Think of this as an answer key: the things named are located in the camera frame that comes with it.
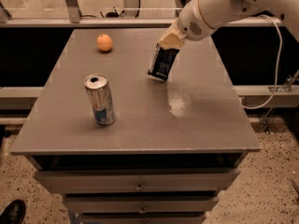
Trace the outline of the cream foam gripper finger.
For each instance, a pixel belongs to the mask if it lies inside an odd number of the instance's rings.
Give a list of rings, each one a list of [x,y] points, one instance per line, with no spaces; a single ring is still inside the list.
[[[162,49],[180,49],[187,39],[187,35],[179,30],[176,23],[170,25],[158,40]]]

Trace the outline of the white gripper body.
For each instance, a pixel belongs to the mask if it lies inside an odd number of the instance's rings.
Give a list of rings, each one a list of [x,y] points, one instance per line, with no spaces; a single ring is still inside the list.
[[[178,28],[189,40],[212,35],[224,24],[224,0],[191,0],[179,13]]]

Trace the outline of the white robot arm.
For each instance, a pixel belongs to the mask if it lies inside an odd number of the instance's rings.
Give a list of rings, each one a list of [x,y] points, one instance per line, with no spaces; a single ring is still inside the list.
[[[159,38],[158,45],[163,49],[179,49],[186,40],[202,40],[228,22],[265,10],[299,40],[299,0],[191,0]]]

